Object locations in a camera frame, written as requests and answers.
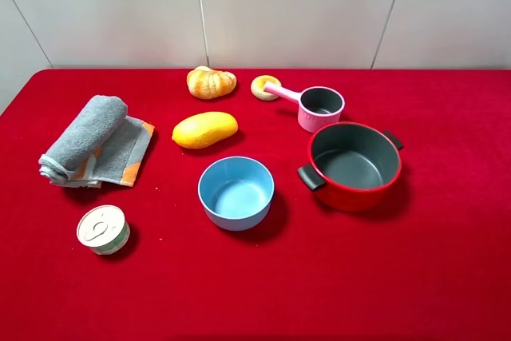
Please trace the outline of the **white tin can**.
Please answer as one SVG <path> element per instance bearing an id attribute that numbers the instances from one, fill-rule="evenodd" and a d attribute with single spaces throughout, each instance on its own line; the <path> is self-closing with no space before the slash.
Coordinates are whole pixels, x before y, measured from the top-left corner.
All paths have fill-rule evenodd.
<path id="1" fill-rule="evenodd" d="M 109 256 L 129 240 L 130 227 L 123 211 L 115 205 L 89 210 L 77 225 L 77 239 L 100 256 Z"/>

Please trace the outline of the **peeled orange toy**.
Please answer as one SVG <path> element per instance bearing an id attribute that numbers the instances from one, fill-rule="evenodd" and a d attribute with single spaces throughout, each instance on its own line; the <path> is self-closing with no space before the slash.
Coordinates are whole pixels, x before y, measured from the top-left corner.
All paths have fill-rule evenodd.
<path id="1" fill-rule="evenodd" d="M 233 73 L 202 65 L 188 73 L 186 82 L 191 95 L 201 100 L 211 100 L 232 92 L 237 79 Z"/>

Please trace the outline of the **yellow mango toy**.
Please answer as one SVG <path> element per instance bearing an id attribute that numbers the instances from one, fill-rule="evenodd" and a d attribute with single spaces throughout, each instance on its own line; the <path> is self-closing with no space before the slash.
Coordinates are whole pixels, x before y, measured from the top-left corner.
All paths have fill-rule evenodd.
<path id="1" fill-rule="evenodd" d="M 185 149 L 204 149 L 238 131 L 237 120 L 229 113 L 206 112 L 185 118 L 172 131 L 172 140 Z"/>

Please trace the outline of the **blue bowl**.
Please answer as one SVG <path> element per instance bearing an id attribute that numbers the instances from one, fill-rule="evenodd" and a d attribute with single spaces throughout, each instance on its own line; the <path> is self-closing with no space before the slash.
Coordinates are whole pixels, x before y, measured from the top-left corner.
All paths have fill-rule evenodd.
<path id="1" fill-rule="evenodd" d="M 269 169 L 250 157 L 225 157 L 200 176 L 198 197 L 210 221 L 231 232 L 254 228 L 266 217 L 275 193 Z"/>

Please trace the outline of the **grey rolled towel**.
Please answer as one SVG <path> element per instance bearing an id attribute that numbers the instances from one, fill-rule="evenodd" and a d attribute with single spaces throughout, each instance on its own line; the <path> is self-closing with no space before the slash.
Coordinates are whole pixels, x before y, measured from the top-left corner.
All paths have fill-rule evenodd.
<path id="1" fill-rule="evenodd" d="M 96 95 L 41 155 L 39 173 L 61 187 L 132 187 L 153 132 L 119 97 Z"/>

